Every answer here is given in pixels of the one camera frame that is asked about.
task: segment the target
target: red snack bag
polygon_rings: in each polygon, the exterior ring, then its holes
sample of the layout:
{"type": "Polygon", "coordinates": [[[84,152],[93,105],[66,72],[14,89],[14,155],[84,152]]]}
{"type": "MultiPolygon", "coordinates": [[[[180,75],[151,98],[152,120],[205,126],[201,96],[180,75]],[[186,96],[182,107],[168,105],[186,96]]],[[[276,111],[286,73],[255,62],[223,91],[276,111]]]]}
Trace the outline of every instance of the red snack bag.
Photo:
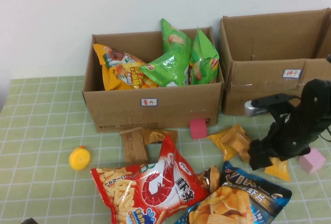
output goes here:
{"type": "Polygon", "coordinates": [[[209,195],[169,135],[163,140],[157,163],[94,168],[91,174],[112,211],[111,223],[159,224],[209,195]]]}

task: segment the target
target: open cardboard box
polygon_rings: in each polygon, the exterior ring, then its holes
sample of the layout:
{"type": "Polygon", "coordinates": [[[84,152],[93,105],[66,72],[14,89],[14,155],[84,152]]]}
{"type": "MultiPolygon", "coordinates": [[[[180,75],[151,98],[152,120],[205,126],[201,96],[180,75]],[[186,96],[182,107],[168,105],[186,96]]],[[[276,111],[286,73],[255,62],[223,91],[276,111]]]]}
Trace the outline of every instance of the open cardboard box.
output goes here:
{"type": "MultiPolygon", "coordinates": [[[[201,30],[215,44],[212,28],[201,30]]],[[[197,33],[197,29],[182,31],[192,39],[197,33]]],[[[162,32],[92,35],[92,44],[95,43],[125,51],[147,63],[163,54],[162,32]]],[[[219,66],[217,83],[105,91],[101,66],[91,46],[83,97],[98,132],[132,127],[189,127],[189,120],[195,118],[216,125],[223,84],[219,66]],[[144,100],[151,104],[144,106],[144,100]]]]}
{"type": "Polygon", "coordinates": [[[223,17],[224,113],[243,115],[246,101],[277,93],[300,96],[308,81],[330,80],[331,64],[325,59],[331,53],[330,12],[223,17]]]}

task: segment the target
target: handwritten label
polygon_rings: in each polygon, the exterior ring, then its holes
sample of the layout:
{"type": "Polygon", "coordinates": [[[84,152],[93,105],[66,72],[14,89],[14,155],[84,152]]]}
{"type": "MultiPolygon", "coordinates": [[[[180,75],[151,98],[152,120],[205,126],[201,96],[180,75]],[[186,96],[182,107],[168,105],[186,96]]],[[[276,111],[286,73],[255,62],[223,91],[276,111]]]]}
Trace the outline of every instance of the handwritten label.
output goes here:
{"type": "Polygon", "coordinates": [[[157,106],[157,99],[156,98],[142,98],[141,99],[141,106],[143,106],[143,107],[155,107],[155,106],[157,106]]]}
{"type": "Polygon", "coordinates": [[[301,69],[286,69],[283,73],[283,78],[299,78],[301,69]]]}

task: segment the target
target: pink foam cube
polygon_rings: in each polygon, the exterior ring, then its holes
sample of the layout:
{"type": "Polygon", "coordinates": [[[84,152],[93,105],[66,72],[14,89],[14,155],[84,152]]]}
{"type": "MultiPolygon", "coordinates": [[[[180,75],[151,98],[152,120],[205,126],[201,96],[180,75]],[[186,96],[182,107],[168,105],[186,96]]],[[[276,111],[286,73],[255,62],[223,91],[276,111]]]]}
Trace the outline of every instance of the pink foam cube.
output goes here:
{"type": "Polygon", "coordinates": [[[190,129],[192,139],[197,140],[208,136],[205,119],[190,120],[190,129]]]}
{"type": "Polygon", "coordinates": [[[325,158],[320,152],[312,148],[310,153],[299,157],[299,164],[302,168],[305,169],[309,174],[315,172],[320,169],[325,163],[325,158]]]}

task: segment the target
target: yellow rubber duck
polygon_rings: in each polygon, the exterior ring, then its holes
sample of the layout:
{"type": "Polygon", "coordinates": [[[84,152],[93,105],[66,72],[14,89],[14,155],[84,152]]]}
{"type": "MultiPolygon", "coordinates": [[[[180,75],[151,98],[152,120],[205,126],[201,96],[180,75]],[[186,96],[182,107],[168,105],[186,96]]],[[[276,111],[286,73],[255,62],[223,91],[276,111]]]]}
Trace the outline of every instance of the yellow rubber duck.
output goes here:
{"type": "Polygon", "coordinates": [[[82,170],[91,161],[91,154],[82,145],[76,147],[69,156],[69,164],[74,170],[82,170]]]}

